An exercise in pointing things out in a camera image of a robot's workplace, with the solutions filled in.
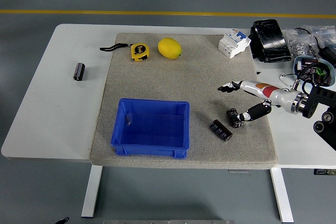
yellow line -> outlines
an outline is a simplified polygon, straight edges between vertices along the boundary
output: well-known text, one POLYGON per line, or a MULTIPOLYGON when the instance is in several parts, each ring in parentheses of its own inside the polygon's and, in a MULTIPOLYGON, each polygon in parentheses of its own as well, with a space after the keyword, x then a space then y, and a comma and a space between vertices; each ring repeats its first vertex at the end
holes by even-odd
POLYGON ((95 14, 95 15, 166 15, 166 16, 226 16, 226 17, 281 17, 281 18, 333 18, 329 14, 286 13, 225 13, 225 12, 158 12, 122 10, 16 10, 0 9, 0 14, 95 14))

lemon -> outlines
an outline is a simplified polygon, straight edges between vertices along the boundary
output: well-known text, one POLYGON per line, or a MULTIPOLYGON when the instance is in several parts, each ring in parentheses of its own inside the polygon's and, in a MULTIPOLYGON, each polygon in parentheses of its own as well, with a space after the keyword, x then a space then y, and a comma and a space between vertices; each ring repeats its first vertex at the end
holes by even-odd
POLYGON ((172 38, 164 38, 160 40, 158 49, 159 52, 168 59, 176 59, 182 52, 180 44, 172 38))

plastic bag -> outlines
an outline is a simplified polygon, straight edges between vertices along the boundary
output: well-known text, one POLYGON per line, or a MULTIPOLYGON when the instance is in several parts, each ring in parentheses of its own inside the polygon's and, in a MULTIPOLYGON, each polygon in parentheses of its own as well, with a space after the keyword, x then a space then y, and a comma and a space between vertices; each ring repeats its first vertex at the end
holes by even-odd
POLYGON ((291 29, 286 32, 286 37, 288 49, 293 58, 302 55, 313 56, 309 45, 313 48, 317 46, 316 40, 312 34, 301 29, 291 29))
POLYGON ((311 32, 319 42, 320 48, 329 47, 336 53, 336 29, 335 26, 308 26, 304 29, 311 32))

tape measure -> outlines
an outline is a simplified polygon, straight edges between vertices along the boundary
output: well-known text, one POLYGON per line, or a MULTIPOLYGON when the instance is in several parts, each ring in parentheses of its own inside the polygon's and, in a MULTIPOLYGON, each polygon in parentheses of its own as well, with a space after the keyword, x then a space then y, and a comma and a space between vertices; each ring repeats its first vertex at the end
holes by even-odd
POLYGON ((125 44, 125 43, 118 43, 112 47, 101 47, 101 51, 111 52, 118 48, 123 47, 131 47, 131 59, 133 61, 143 61, 148 59, 149 57, 149 46, 145 43, 138 43, 138 44, 125 44))
POLYGON ((149 47, 144 43, 131 46, 132 60, 143 61, 149 57, 149 47))

gray floor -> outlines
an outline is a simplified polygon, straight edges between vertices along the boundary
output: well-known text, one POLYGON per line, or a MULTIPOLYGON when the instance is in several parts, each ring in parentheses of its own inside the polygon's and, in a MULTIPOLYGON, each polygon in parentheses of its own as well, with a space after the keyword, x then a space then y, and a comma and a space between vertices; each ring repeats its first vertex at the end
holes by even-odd
MULTIPOLYGON (((334 0, 0 0, 0 9, 156 10, 335 14, 334 0)), ((0 14, 0 144, 55 27, 62 23, 249 28, 264 17, 0 14)), ((276 18, 280 27, 335 25, 335 19, 276 18)), ((104 219, 226 219, 280 223, 267 170, 105 167, 95 218, 80 218, 90 164, 9 161, 0 156, 0 223, 104 219)), ((334 223, 334 176, 284 169, 295 223, 334 223)))

